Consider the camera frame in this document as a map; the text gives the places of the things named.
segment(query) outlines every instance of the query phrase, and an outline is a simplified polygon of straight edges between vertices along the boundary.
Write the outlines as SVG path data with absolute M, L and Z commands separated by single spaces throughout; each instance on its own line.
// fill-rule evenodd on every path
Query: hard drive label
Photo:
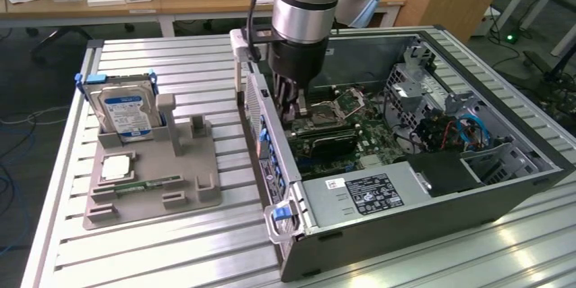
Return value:
M 359 213 L 363 215 L 404 206 L 385 173 L 347 181 L 345 186 Z
M 116 132 L 124 136 L 141 136 L 151 132 L 148 114 L 141 111 L 141 96 L 104 99 Z

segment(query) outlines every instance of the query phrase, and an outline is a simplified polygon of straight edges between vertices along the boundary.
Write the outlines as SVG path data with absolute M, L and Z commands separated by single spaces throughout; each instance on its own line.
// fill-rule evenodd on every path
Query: aluminum workbench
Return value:
M 429 29 L 429 33 L 576 163 L 575 138 L 536 106 L 519 99 L 517 90 L 445 31 Z M 436 64 L 436 74 L 447 85 L 465 89 L 449 67 Z M 83 229 L 99 122 L 76 92 L 23 287 L 576 285 L 573 175 L 491 224 L 304 281 L 280 282 L 235 101 L 228 35 L 107 41 L 87 50 L 81 72 L 112 75 L 149 68 L 159 75 L 160 92 L 176 94 L 176 118 L 205 113 L 212 122 L 223 204 L 92 231 Z

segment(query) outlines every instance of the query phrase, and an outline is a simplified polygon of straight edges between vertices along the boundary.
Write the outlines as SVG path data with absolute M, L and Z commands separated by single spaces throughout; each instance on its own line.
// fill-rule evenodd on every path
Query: power supply label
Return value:
M 363 215 L 404 206 L 403 199 L 385 173 L 347 181 L 345 186 Z

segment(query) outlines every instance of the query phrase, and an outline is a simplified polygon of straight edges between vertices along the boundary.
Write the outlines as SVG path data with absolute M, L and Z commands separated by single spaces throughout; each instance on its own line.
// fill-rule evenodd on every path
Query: red cable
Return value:
M 447 129 L 444 130 L 444 138 L 441 139 L 441 146 L 440 149 L 444 148 L 444 145 L 447 144 L 447 137 L 448 137 L 448 129 L 451 128 L 453 121 L 449 121 L 448 125 L 447 125 Z

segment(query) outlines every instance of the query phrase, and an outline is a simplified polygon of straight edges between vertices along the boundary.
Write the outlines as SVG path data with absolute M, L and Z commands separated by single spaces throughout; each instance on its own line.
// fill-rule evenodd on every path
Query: motherboard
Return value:
M 357 88 L 335 93 L 332 101 L 312 104 L 309 116 L 287 130 L 303 179 L 388 165 L 405 155 L 369 95 Z

